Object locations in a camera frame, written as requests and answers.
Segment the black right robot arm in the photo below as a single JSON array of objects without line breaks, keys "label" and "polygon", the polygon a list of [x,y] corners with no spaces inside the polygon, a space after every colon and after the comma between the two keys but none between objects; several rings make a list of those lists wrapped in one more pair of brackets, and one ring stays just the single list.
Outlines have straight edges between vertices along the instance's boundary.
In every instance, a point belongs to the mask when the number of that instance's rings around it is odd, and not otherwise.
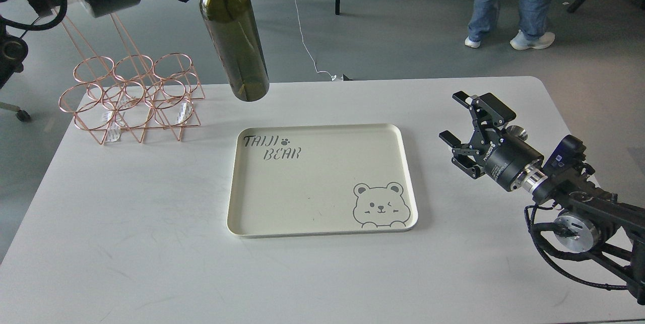
[{"label": "black right robot arm", "polygon": [[[617,194],[590,182],[595,170],[587,163],[578,138],[562,138],[548,159],[526,143],[525,129],[510,122],[514,111],[493,94],[453,99],[469,110],[474,134],[462,143],[449,131],[452,163],[472,179],[488,175],[506,191],[525,189],[534,204],[524,209],[528,232],[539,255],[561,275],[604,290],[627,290],[644,301],[643,208],[622,203]],[[600,284],[567,273],[555,259],[592,260],[624,281]]]}]

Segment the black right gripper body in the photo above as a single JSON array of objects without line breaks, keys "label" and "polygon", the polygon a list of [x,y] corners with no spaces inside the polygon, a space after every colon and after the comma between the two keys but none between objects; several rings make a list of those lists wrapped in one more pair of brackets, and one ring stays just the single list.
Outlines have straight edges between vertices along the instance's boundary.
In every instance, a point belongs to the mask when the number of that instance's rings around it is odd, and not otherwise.
[{"label": "black right gripper body", "polygon": [[485,174],[506,191],[521,184],[525,166],[541,166],[544,156],[505,131],[502,137],[487,144],[484,154]]}]

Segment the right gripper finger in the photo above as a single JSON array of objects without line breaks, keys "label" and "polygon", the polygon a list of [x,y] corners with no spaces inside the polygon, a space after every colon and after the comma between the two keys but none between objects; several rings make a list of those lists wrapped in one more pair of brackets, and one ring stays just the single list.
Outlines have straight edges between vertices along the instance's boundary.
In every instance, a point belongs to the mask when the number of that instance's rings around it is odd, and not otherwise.
[{"label": "right gripper finger", "polygon": [[495,95],[467,95],[458,91],[452,95],[461,106],[470,111],[474,136],[471,144],[486,145],[502,137],[506,125],[516,119],[516,113]]},{"label": "right gripper finger", "polygon": [[462,143],[450,131],[443,131],[438,136],[449,145],[454,166],[460,168],[472,179],[477,179],[485,174],[484,154],[487,149],[487,140],[480,129],[475,129],[469,143]]}]

